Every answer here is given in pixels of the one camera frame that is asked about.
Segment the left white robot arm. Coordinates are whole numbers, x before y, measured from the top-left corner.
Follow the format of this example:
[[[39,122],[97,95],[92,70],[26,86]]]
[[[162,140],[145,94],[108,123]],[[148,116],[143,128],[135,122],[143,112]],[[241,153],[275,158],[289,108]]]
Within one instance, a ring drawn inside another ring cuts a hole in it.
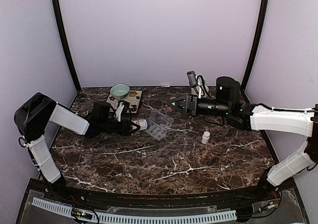
[[[20,146],[28,149],[43,179],[54,184],[50,193],[59,202],[66,202],[70,198],[70,191],[58,183],[63,176],[47,145],[48,128],[55,125],[88,139],[101,134],[130,136],[142,129],[142,125],[133,119],[127,101],[121,100],[117,108],[106,101],[95,102],[91,112],[83,117],[40,92],[17,109],[14,122],[20,133]]]

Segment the orange pill bottle grey cap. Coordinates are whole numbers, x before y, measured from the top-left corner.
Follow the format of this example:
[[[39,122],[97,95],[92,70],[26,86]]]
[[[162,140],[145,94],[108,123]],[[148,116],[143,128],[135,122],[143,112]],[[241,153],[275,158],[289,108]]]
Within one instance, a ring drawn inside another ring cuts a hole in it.
[[[133,121],[140,121],[140,125],[141,125],[140,131],[146,130],[148,128],[148,123],[146,119],[134,119]]]

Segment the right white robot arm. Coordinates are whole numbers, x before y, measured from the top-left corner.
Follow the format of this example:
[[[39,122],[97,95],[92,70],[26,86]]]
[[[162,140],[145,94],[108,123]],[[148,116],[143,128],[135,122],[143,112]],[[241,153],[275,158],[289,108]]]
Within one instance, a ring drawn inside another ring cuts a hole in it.
[[[273,188],[318,162],[318,109],[284,109],[263,103],[240,102],[240,83],[228,76],[216,80],[216,97],[186,94],[168,101],[169,107],[186,116],[225,117],[243,131],[278,131],[303,135],[307,140],[282,162],[267,169],[254,189],[258,201],[269,197]]]

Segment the clear plastic pill organizer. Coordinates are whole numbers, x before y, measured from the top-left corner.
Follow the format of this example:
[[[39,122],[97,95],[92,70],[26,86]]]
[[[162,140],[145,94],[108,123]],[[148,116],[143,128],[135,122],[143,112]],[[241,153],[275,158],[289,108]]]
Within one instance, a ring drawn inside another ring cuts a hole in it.
[[[153,137],[155,140],[162,140],[168,129],[172,126],[174,119],[157,110],[153,110],[147,119],[146,133]]]

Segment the green ceramic bowl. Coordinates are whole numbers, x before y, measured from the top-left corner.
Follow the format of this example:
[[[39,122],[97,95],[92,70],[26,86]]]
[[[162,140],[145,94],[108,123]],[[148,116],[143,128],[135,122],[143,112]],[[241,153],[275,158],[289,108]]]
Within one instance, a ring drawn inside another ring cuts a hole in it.
[[[127,84],[119,83],[111,87],[110,94],[117,100],[125,99],[130,92],[130,87]]]

